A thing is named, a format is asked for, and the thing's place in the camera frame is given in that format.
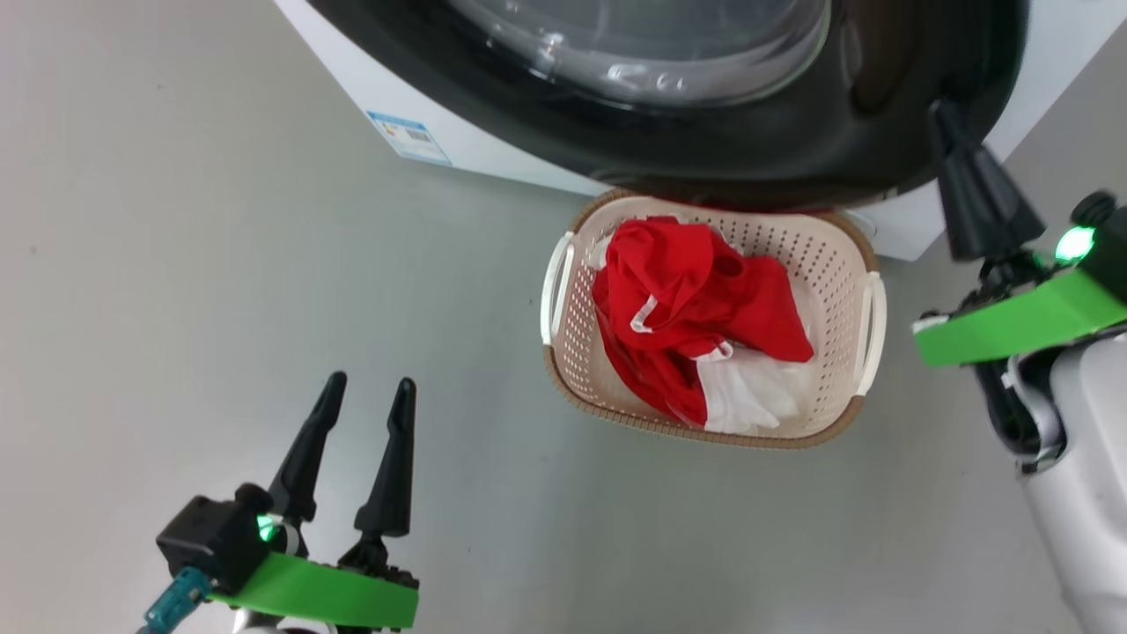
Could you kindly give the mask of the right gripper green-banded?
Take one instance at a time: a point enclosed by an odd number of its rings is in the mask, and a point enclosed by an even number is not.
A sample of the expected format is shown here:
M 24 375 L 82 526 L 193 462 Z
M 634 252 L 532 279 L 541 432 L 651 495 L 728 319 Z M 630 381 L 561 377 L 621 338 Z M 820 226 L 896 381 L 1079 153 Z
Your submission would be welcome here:
M 1008 171 L 971 134 L 961 105 L 929 107 L 929 144 L 957 264 L 983 260 L 977 285 L 958 309 L 913 325 L 929 366 L 974 365 L 1082 340 L 1124 324 L 1122 250 L 1079 264 L 1049 265 L 1027 242 L 1046 227 Z

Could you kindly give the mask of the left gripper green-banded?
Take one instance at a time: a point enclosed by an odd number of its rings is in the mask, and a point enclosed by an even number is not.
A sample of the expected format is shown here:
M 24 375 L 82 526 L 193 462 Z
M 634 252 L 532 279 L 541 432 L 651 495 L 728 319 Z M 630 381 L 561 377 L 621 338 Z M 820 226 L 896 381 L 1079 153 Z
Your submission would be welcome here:
M 328 434 L 341 413 L 349 377 L 335 370 L 298 430 L 267 492 L 270 514 L 290 523 L 316 517 L 314 491 Z M 417 385 L 400 379 L 387 418 L 387 448 L 367 501 L 356 514 L 360 539 L 338 565 L 270 554 L 248 533 L 233 542 L 208 539 L 210 596 L 236 608 L 234 629 L 282 629 L 284 620 L 322 623 L 326 629 L 411 629 L 420 584 L 389 564 L 384 539 L 410 533 Z

